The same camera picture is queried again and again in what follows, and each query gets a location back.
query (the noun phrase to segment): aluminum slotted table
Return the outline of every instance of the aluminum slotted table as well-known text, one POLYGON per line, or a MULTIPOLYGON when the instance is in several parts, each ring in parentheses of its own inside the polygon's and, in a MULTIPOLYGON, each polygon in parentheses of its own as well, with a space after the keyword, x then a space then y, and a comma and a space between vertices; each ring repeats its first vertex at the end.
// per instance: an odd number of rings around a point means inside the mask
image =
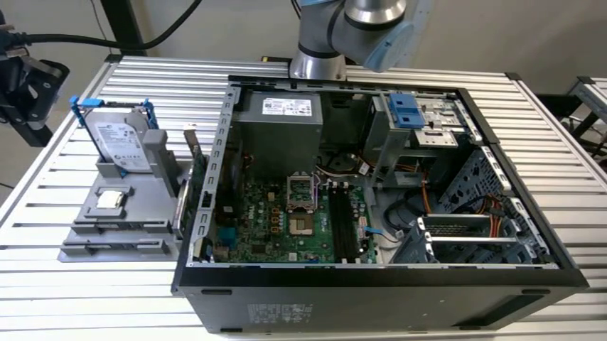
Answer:
MULTIPOLYGON (((228 75, 286 77, 286 65, 123 57, 102 64, 82 97, 119 102, 147 97, 167 147, 187 158, 181 129, 195 124, 209 151, 228 75)), ((468 89, 590 288, 496 332, 238 337, 607 339, 607 177, 524 83, 501 73, 392 69, 376 74, 360 67, 349 68, 348 80, 468 89)), ((200 340, 208 335, 191 308, 169 292, 174 262, 55 261, 97 175, 95 158, 69 116, 0 208, 0 331, 6 331, 0 340, 200 340)))

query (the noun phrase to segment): cable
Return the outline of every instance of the cable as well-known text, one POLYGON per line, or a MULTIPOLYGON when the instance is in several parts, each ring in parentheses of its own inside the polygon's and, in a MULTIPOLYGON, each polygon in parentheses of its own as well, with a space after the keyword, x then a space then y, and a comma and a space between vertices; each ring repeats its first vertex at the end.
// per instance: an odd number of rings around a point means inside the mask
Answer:
MULTIPOLYGON (((89 0, 89 1, 90 1, 90 6, 93 7, 94 20, 97 21, 98 31, 101 32, 102 39, 106 40, 105 32, 102 31, 102 27, 101 27, 101 22, 98 21, 98 14, 97 14, 97 7, 94 6, 94 0, 89 0)), ((106 48, 106 49, 109 50, 109 54, 113 54, 111 48, 106 48)))
POLYGON ((428 177, 428 173, 425 172, 421 177, 421 199, 424 200, 425 213, 429 214, 429 213, 432 213, 432 211, 429 209, 428 193, 425 192, 425 178, 426 177, 428 177))
POLYGON ((386 240, 388 242, 393 243, 393 244, 398 243, 397 240, 389 239, 388 236, 385 236, 382 233, 373 233, 372 235, 373 235, 373 236, 384 237, 385 240, 386 240))
POLYGON ((324 175, 328 175, 333 178, 344 178, 346 176, 350 176, 350 175, 356 175, 357 173, 349 173, 349 172, 337 172, 337 171, 330 171, 330 170, 326 170, 324 169, 324 167, 321 165, 316 165, 316 169, 324 173, 324 175))
POLYGON ((297 16, 297 19, 301 20, 301 8, 297 3, 297 0, 290 0, 290 6, 293 7, 294 15, 297 16))
POLYGON ((600 141, 600 144, 596 146, 593 152, 592 152, 592 155, 589 156, 590 158, 593 158, 596 155, 598 155, 600 153, 600 150, 602 149, 602 146, 607 144, 607 134, 602 136, 602 139, 600 141))
POLYGON ((465 209, 469 209, 469 206, 476 203, 480 199, 486 198, 488 200, 496 201, 497 199, 489 194, 489 195, 478 195, 477 197, 469 199, 466 202, 464 202, 450 213, 461 213, 465 209))
POLYGON ((11 190, 14 189, 14 186, 6 185, 5 183, 0 183, 0 186, 1 186, 1 187, 10 188, 11 190))
POLYGON ((486 206, 486 198, 484 198, 484 200, 482 200, 482 205, 480 206, 480 208, 478 208, 477 211, 476 211, 476 214, 477 214, 477 215, 481 215, 481 214, 482 214, 485 206, 486 206))
POLYGON ((70 34, 25 34, 25 33, 15 33, 14 43, 19 43, 22 45, 30 45, 35 43, 75 43, 75 44, 87 44, 87 45, 97 45, 105 46, 107 48, 115 48, 119 50, 147 50, 154 48, 175 31, 175 29, 181 26, 185 19, 191 15, 193 11, 198 7, 201 0, 194 0, 189 5, 185 12, 182 12, 181 16, 177 18, 175 22, 171 23, 166 31, 155 37, 151 41, 142 43, 142 44, 127 44, 127 43, 118 43, 115 41, 83 37, 83 36, 74 36, 70 34))

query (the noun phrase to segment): black cable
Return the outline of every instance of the black cable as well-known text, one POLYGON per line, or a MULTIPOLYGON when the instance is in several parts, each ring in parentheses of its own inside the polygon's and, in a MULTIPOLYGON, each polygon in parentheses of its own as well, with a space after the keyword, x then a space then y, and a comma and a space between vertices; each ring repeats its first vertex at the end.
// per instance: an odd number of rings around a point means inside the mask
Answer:
POLYGON ((14 189, 14 186, 6 185, 5 183, 0 183, 0 186, 1 186, 1 187, 10 188, 11 190, 14 189))
POLYGON ((605 134, 605 137, 602 137, 602 140, 600 141, 600 144, 596 146, 593 152, 592 152, 592 155, 589 156, 590 158, 593 158, 596 155, 598 155, 600 153, 600 150, 602 149, 602 146, 607 144, 607 134, 605 134))
POLYGON ((89 0, 90 1, 90 6, 93 7, 93 13, 94 13, 94 20, 97 21, 97 27, 98 27, 98 31, 101 31, 101 36, 102 36, 102 39, 106 40, 106 36, 105 36, 105 32, 102 31, 102 27, 101 27, 101 22, 98 21, 98 14, 97 14, 97 7, 94 6, 94 0, 89 0))
POLYGON ((480 199, 484 199, 486 196, 485 195, 478 195, 477 197, 473 197, 469 199, 466 202, 464 202, 461 205, 457 206, 457 208, 450 212, 452 214, 461 213, 465 210, 469 210, 470 205, 476 203, 480 199))
POLYGON ((297 3, 297 0, 290 0, 290 6, 293 7, 294 14, 297 15, 297 18, 301 19, 301 8, 297 3))
POLYGON ((398 242, 397 240, 389 239, 388 236, 385 236, 382 233, 373 233, 372 235, 373 235, 373 236, 384 237, 385 240, 386 240, 388 242, 390 242, 390 243, 394 243, 394 244, 396 244, 396 243, 398 242))
POLYGON ((480 195, 480 196, 473 197, 472 199, 469 199, 461 205, 458 205, 458 207, 450 213, 452 214, 462 213, 462 212, 466 212, 465 210, 468 210, 468 212, 473 213, 474 211, 473 211, 470 205, 474 204, 476 201, 478 201, 480 199, 488 199, 488 200, 492 200, 494 202, 500 202, 498 199, 496 199, 494 197, 490 197, 489 195, 480 195))
POLYGON ((185 12, 182 12, 181 16, 177 18, 175 22, 171 23, 166 31, 155 37, 151 41, 142 43, 142 44, 127 44, 127 43, 118 43, 115 41, 97 39, 91 37, 82 37, 74 36, 70 34, 25 34, 25 33, 15 33, 14 43, 19 44, 35 44, 35 43, 77 43, 77 44, 87 44, 87 45, 97 45, 105 46, 107 48, 115 48, 119 50, 147 50, 154 48, 175 31, 175 29, 181 26, 185 19, 191 15, 193 11, 198 7, 201 0, 194 0, 189 5, 185 12))

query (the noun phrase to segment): blue plastic clip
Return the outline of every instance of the blue plastic clip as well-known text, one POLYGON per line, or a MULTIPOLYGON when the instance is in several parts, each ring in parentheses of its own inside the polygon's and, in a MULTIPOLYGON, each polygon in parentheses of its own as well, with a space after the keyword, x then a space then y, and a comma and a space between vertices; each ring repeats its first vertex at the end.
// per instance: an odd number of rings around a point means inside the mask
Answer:
POLYGON ((153 112, 153 104, 147 98, 141 103, 141 107, 145 108, 145 112, 147 115, 147 126, 151 129, 158 129, 158 122, 155 121, 155 113, 153 112))
POLYGON ((425 125, 424 115, 418 112, 412 94, 389 94, 388 107, 394 117, 394 126, 405 129, 420 129, 425 125))
POLYGON ((372 233, 372 234, 382 234, 382 231, 380 229, 373 229, 368 226, 364 226, 364 230, 368 232, 368 233, 372 233))
POLYGON ((101 159, 101 161, 105 163, 106 160, 105 158, 102 157, 102 153, 101 153, 101 150, 97 146, 97 143, 94 141, 94 138, 93 138, 93 135, 90 133, 90 130, 87 129, 87 125, 86 125, 86 121, 83 120, 83 116, 79 112, 79 108, 81 107, 85 107, 85 108, 98 108, 101 105, 102 105, 102 101, 101 103, 93 103, 90 101, 90 98, 86 98, 83 101, 82 101, 82 105, 79 106, 77 104, 77 101, 79 100, 78 96, 71 96, 71 98, 69 98, 69 108, 73 112, 73 115, 75 115, 75 118, 77 118, 77 123, 79 123, 79 125, 82 126, 83 130, 86 131, 87 133, 87 137, 90 137, 90 141, 93 142, 93 145, 94 145, 94 149, 97 150, 97 153, 98 153, 98 157, 101 159))

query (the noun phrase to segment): case label sticker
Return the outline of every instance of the case label sticker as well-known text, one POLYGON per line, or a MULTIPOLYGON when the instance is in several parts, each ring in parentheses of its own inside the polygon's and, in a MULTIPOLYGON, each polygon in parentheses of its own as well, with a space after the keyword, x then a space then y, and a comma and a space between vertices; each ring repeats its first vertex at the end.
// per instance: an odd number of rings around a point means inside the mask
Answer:
POLYGON ((147 171, 149 163, 134 128, 125 123, 98 122, 94 129, 114 164, 125 171, 147 171))
POLYGON ((266 98, 261 114, 312 116, 312 101, 309 99, 266 98))
POLYGON ((308 323, 312 304, 248 304, 250 323, 308 323))

